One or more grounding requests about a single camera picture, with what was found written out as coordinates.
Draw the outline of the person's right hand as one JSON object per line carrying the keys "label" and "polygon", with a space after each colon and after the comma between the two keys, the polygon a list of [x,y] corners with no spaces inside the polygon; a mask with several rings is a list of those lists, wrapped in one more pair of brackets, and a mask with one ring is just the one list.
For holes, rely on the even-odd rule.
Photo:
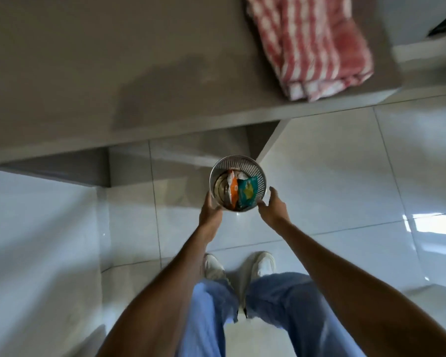
{"label": "person's right hand", "polygon": [[276,233],[280,234],[280,230],[286,225],[291,224],[291,220],[287,211],[286,204],[279,198],[277,190],[269,187],[270,198],[267,205],[270,206],[270,215],[261,216],[262,220]]}

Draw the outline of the person's left hand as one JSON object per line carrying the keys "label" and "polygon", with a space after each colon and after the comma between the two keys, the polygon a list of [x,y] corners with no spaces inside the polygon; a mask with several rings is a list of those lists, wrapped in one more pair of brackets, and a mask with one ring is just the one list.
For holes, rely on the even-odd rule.
{"label": "person's left hand", "polygon": [[210,237],[211,239],[216,235],[223,219],[223,214],[217,216],[210,215],[210,208],[215,208],[217,206],[220,206],[220,204],[214,204],[214,199],[208,191],[200,211],[199,227],[203,228],[209,235],[212,235],[212,237]]}

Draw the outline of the white mesh waste bin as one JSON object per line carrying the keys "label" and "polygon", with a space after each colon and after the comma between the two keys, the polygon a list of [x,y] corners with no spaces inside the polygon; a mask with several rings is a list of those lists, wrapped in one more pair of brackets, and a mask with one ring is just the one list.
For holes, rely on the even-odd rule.
{"label": "white mesh waste bin", "polygon": [[266,175],[254,159],[228,155],[212,168],[209,191],[223,209],[236,213],[250,211],[265,197]]}

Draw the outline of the person's left forearm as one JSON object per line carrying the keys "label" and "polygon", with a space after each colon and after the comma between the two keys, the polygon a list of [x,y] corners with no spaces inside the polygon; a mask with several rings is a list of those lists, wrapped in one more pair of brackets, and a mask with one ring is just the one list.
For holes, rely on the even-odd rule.
{"label": "person's left forearm", "polygon": [[173,357],[203,257],[217,227],[199,225],[180,252],[126,307],[96,357]]}

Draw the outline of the person's right forearm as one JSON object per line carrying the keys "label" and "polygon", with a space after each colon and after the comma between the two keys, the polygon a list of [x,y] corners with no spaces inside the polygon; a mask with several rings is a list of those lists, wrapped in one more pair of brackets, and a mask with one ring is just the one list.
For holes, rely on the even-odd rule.
{"label": "person's right forearm", "polygon": [[303,264],[367,357],[446,357],[446,330],[385,282],[278,217],[273,229]]}

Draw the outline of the teal snack wrapper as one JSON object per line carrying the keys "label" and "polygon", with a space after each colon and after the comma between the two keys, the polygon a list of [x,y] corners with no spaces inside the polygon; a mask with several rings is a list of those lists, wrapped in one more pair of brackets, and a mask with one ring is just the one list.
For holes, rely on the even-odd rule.
{"label": "teal snack wrapper", "polygon": [[238,205],[241,209],[253,205],[258,193],[258,177],[253,176],[246,179],[238,179]]}

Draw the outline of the orange and white wrapper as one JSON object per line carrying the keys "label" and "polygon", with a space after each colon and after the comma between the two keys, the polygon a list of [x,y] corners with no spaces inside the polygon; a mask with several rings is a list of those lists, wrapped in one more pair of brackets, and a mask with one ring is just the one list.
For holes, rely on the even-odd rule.
{"label": "orange and white wrapper", "polygon": [[238,194],[238,181],[245,180],[248,176],[242,171],[230,169],[227,172],[226,182],[227,187],[225,189],[225,203],[229,209],[236,209],[239,194]]}

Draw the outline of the person's left white shoe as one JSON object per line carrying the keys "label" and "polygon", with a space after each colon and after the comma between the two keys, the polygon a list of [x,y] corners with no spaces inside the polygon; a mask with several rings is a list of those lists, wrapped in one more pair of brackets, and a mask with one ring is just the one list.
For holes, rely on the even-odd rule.
{"label": "person's left white shoe", "polygon": [[220,284],[231,286],[223,265],[210,253],[206,253],[203,257],[202,281],[205,283],[218,282]]}

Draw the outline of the person's white shoe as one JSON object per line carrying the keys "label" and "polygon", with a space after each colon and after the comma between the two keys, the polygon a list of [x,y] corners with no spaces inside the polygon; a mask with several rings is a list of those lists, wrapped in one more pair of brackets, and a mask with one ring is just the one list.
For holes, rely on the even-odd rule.
{"label": "person's white shoe", "polygon": [[276,265],[273,255],[266,251],[259,252],[251,267],[250,282],[263,276],[272,275],[275,270]]}
{"label": "person's white shoe", "polygon": [[220,284],[231,286],[223,265],[210,253],[206,253],[203,257],[202,281],[205,283],[218,282]]}

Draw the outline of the person's right white shoe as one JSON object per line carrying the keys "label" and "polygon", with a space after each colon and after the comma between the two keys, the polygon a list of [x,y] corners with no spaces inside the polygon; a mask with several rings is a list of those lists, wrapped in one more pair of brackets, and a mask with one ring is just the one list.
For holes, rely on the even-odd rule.
{"label": "person's right white shoe", "polygon": [[251,267],[250,282],[263,276],[272,275],[275,270],[276,265],[273,255],[266,251],[259,252]]}

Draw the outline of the person's blue jeans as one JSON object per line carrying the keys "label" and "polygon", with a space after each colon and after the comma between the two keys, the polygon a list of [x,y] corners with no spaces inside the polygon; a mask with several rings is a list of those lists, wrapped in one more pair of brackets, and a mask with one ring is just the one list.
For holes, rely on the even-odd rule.
{"label": "person's blue jeans", "polygon": [[[250,282],[246,317],[284,329],[297,357],[364,357],[308,275],[271,274]],[[224,325],[237,322],[239,300],[226,280],[202,279],[194,289],[175,357],[225,357]]]}

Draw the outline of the grey table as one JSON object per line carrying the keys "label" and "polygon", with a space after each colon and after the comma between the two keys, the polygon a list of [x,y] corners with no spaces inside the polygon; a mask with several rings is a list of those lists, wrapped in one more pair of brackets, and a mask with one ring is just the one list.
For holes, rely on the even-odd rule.
{"label": "grey table", "polygon": [[245,126],[261,162],[293,118],[402,85],[376,0],[353,0],[375,73],[290,102],[244,0],[0,0],[0,170],[110,187],[111,146]]}

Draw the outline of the red and white checked cloth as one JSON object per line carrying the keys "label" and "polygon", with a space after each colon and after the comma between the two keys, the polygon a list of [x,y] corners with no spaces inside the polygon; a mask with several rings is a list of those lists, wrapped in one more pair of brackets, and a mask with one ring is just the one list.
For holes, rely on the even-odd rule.
{"label": "red and white checked cloth", "polygon": [[374,74],[352,0],[244,0],[263,52],[289,101],[315,102]]}

